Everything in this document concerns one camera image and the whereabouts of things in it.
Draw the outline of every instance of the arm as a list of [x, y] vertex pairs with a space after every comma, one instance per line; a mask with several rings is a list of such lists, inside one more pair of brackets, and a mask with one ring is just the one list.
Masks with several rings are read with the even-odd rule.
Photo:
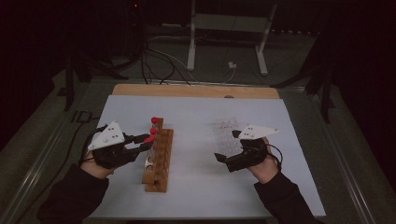
[[106, 177], [113, 171], [94, 160], [83, 162], [81, 167], [73, 164], [64, 179], [53, 185], [37, 218], [41, 223], [81, 223], [102, 202], [108, 187]]
[[248, 167], [259, 180], [254, 185], [265, 208], [281, 223], [317, 224], [298, 186], [277, 170], [276, 162], [267, 157], [262, 163]]

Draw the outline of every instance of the white paper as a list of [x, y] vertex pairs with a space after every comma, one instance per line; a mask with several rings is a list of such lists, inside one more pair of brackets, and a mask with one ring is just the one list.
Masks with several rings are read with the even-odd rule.
[[148, 133], [151, 117], [174, 130], [166, 193], [145, 192], [141, 184], [146, 153], [117, 169], [102, 204], [91, 217], [254, 218], [271, 216], [262, 205], [248, 170], [229, 173], [216, 160], [212, 125], [236, 118], [240, 126], [277, 127], [268, 136], [283, 153], [283, 169], [296, 183], [314, 216], [325, 216], [312, 175], [282, 100], [110, 95], [98, 127], [117, 120], [128, 135]]

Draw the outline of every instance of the table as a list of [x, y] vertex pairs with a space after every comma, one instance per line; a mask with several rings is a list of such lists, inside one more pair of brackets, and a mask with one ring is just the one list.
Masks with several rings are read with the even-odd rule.
[[98, 126], [117, 119], [125, 133], [141, 134], [149, 129], [152, 116], [163, 116], [165, 128], [175, 131], [168, 191], [144, 191], [141, 177], [146, 154], [143, 153], [109, 178], [106, 196], [90, 217], [270, 217], [252, 186], [257, 182], [252, 174], [247, 170], [229, 173], [213, 155], [216, 144], [210, 124], [216, 118], [230, 116], [240, 124], [254, 120], [258, 125], [265, 123], [279, 128], [281, 133], [269, 136], [269, 140], [284, 154], [283, 173], [299, 185], [313, 214], [325, 216], [289, 114], [275, 89], [120, 84], [108, 97]]

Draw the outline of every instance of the sleeve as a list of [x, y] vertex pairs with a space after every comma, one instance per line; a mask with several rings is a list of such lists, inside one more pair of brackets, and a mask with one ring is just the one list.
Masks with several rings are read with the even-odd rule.
[[64, 179], [56, 183], [41, 204], [41, 223], [81, 223], [102, 202], [108, 179], [98, 179], [73, 164]]
[[266, 184], [254, 185], [265, 208], [285, 224], [318, 224], [301, 195], [298, 186], [282, 173], [277, 173]]

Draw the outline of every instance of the floor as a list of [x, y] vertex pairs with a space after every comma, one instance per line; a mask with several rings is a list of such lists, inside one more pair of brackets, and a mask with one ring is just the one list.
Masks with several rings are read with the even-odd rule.
[[[164, 61], [156, 51], [172, 56], [177, 69], [163, 84], [191, 85], [247, 85], [263, 86], [281, 82], [298, 74], [304, 59], [315, 42], [310, 35], [271, 33], [264, 50], [269, 75], [261, 76], [254, 53], [254, 41], [228, 39], [220, 35], [203, 35], [197, 46], [195, 69], [188, 72], [189, 40], [184, 36], [155, 35], [150, 37], [145, 54], [145, 78], [141, 64], [136, 63], [120, 74], [128, 80], [113, 78], [92, 71], [91, 83], [75, 79], [76, 99], [71, 109], [64, 112], [65, 99], [56, 95], [64, 86], [64, 72], [54, 77], [56, 89], [37, 111], [21, 127], [0, 154], [0, 220], [13, 220], [26, 213], [21, 223], [38, 223], [35, 213], [45, 200], [47, 190], [37, 196], [55, 176], [62, 178], [70, 163], [78, 160], [85, 137], [96, 128], [92, 121], [79, 127], [72, 122], [75, 111], [89, 111], [95, 117], [101, 115], [106, 97], [118, 83], [159, 84], [171, 74], [173, 65]], [[114, 58], [115, 63], [122, 58]], [[228, 67], [236, 63], [235, 69]], [[280, 97], [290, 112], [306, 160], [308, 162], [327, 216], [319, 220], [325, 223], [393, 223], [396, 220], [396, 196], [368, 148], [358, 125], [350, 115], [336, 86], [332, 86], [330, 124], [326, 124], [318, 112], [320, 93], [307, 95], [304, 85], [307, 79], [280, 89]], [[126, 223], [127, 220], [95, 220], [84, 223]], [[132, 223], [264, 223], [263, 220], [206, 220], [206, 221], [139, 221]]]

